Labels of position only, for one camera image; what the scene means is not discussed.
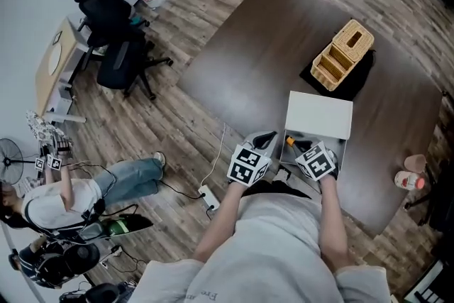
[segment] robotic hand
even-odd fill
[[[260,180],[271,164],[278,135],[276,131],[260,131],[238,144],[228,168],[229,181],[250,187]]]
[[[295,152],[295,162],[303,174],[311,180],[318,181],[326,175],[335,179],[339,175],[337,155],[325,147],[323,141],[318,139],[295,140],[287,136],[286,142]]]

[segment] black cloth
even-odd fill
[[[27,275],[34,283],[40,285],[44,288],[55,289],[55,287],[46,281],[42,280],[40,277],[37,276],[36,273],[36,265],[39,261],[40,256],[44,254],[44,250],[41,248],[36,253],[34,253],[30,246],[21,250],[19,252],[19,261],[21,263],[21,270],[22,272]]]
[[[334,91],[328,91],[317,79],[311,74],[312,62],[310,62],[299,76],[310,84],[320,95],[352,101],[357,93],[362,89],[366,82],[369,71],[374,65],[375,51],[368,50],[361,61],[353,68],[348,76],[336,87]]]
[[[247,190],[245,190],[243,197],[252,196],[253,194],[258,193],[284,193],[311,199],[311,197],[309,197],[307,194],[299,191],[298,189],[287,186],[282,181],[273,181],[271,183],[268,183],[265,180],[260,180],[249,187]]]

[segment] dark brown table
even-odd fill
[[[317,93],[299,73],[349,20],[325,0],[244,0],[178,85],[244,136],[283,132],[289,92]],[[417,61],[369,30],[375,65],[354,99],[338,191],[343,209],[379,234],[406,196],[394,175],[406,156],[427,151],[441,93]]]

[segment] electric fan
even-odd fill
[[[12,140],[0,139],[0,180],[9,184],[19,182],[24,163],[35,164],[31,160],[23,160],[21,150]]]

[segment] person sitting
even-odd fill
[[[389,302],[385,269],[353,266],[336,176],[321,205],[288,177],[230,183],[192,258],[150,262],[129,302]]]
[[[68,147],[67,142],[59,142],[59,150]],[[66,164],[65,155],[59,157]],[[91,211],[101,198],[108,207],[157,193],[164,166],[165,156],[160,152],[153,158],[118,162],[93,179],[72,179],[68,166],[63,166],[59,182],[54,181],[51,169],[46,166],[46,184],[32,189],[24,198],[18,197],[13,186],[1,182],[0,219],[12,228],[35,225],[52,230],[81,224],[83,213]]]
[[[36,273],[36,265],[42,254],[45,253],[43,245],[46,243],[46,237],[41,236],[32,242],[28,247],[22,249],[19,253],[13,249],[12,254],[8,256],[9,263],[14,270],[23,272],[34,283],[44,288],[60,289],[61,286],[54,286],[46,282]]]

